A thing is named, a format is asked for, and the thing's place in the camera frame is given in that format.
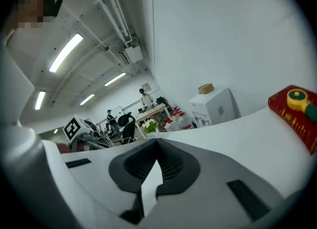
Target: table leg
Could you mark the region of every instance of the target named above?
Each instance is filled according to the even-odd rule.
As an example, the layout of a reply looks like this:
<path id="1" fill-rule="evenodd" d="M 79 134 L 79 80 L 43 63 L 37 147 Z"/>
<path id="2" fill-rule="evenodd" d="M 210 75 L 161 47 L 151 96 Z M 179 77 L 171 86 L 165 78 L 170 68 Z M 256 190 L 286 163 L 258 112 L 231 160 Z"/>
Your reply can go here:
<path id="1" fill-rule="evenodd" d="M 166 108 L 166 107 L 164 107 L 164 111 L 165 111 L 165 113 L 166 113 L 167 117 L 170 119 L 170 114 L 169 114 L 169 111 L 167 110 L 167 108 Z"/>
<path id="2" fill-rule="evenodd" d="M 141 133 L 142 137 L 146 138 L 143 131 L 141 130 L 139 123 L 135 122 L 135 126 L 138 128 L 139 132 Z"/>

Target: desk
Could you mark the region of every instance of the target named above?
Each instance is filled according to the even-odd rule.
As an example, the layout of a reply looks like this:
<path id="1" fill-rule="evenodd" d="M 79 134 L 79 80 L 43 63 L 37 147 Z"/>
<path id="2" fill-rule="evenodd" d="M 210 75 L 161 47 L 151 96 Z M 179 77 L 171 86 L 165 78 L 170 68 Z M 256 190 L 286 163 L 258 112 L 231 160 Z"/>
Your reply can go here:
<path id="1" fill-rule="evenodd" d="M 137 118 L 135 119 L 135 126 L 138 128 L 138 130 L 142 134 L 143 138 L 146 138 L 146 137 L 139 126 L 140 122 L 145 120 L 146 118 L 153 116 L 154 114 L 156 114 L 162 110 L 164 110 L 167 117 L 170 118 L 169 111 L 167 110 L 166 105 L 164 103 L 161 103 L 160 105 L 156 106 L 155 108 L 151 108 L 151 109 L 147 110 L 146 112 L 143 112 L 137 116 Z"/>
<path id="2" fill-rule="evenodd" d="M 304 188 L 316 165 L 317 153 L 310 156 L 292 128 L 268 107 L 226 123 L 159 137 L 225 154 L 284 197 Z"/>

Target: ceiling light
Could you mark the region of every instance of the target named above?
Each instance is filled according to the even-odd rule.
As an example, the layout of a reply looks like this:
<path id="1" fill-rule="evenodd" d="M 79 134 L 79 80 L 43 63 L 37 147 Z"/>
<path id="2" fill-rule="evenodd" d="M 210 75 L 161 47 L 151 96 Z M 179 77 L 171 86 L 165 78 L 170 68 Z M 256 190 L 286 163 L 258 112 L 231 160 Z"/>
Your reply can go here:
<path id="1" fill-rule="evenodd" d="M 66 44 L 64 49 L 61 50 L 60 54 L 58 54 L 55 59 L 53 65 L 50 68 L 50 72 L 56 72 L 61 63 L 67 57 L 67 55 L 79 44 L 79 42 L 83 40 L 83 37 L 80 34 L 76 34 L 69 42 Z"/>
<path id="2" fill-rule="evenodd" d="M 92 97 L 94 97 L 94 94 L 91 94 L 90 96 L 88 96 L 86 99 L 84 99 L 80 105 L 84 105 L 88 100 L 90 100 Z"/>
<path id="3" fill-rule="evenodd" d="M 114 79 L 112 79 L 108 83 L 106 83 L 105 86 L 109 86 L 112 82 L 116 81 L 117 79 L 120 79 L 124 75 L 125 75 L 125 73 L 121 73 L 119 76 L 115 77 Z"/>
<path id="4" fill-rule="evenodd" d="M 38 100 L 36 101 L 36 104 L 35 104 L 35 109 L 36 110 L 39 110 L 41 108 L 41 104 L 42 104 L 42 101 L 44 99 L 44 96 L 45 96 L 45 92 L 40 92 L 39 93 Z"/>

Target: ceiling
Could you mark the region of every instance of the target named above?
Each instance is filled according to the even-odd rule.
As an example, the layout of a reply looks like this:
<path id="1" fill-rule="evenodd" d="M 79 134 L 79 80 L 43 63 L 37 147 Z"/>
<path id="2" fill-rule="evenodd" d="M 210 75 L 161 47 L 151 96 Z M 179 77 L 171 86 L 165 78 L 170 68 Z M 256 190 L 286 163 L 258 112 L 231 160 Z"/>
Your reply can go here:
<path id="1" fill-rule="evenodd" d="M 44 112 L 48 108 L 63 106 L 82 108 L 93 105 L 107 91 L 120 84 L 114 82 L 108 87 L 104 86 L 120 73 L 127 74 L 122 78 L 126 80 L 146 70 L 144 60 L 139 61 L 138 65 L 128 65 L 124 62 L 118 53 L 123 49 L 123 43 L 100 4 L 94 1 L 96 0 L 63 0 L 66 7 L 62 5 L 54 21 L 43 23 L 36 29 L 18 30 L 10 39 L 9 52 L 35 87 L 24 109 L 28 116 L 30 112 L 35 112 L 39 91 L 45 91 L 46 95 L 38 111 Z M 105 0 L 105 3 L 118 21 L 109 1 Z M 119 1 L 132 34 L 135 29 L 125 2 Z M 81 21 L 78 21 L 67 8 Z M 71 51 L 55 73 L 50 72 L 55 58 L 76 33 L 79 33 L 83 40 Z M 100 41 L 110 50 L 104 52 L 104 46 Z M 80 106 L 79 104 L 92 93 L 95 94 L 94 99 Z"/>

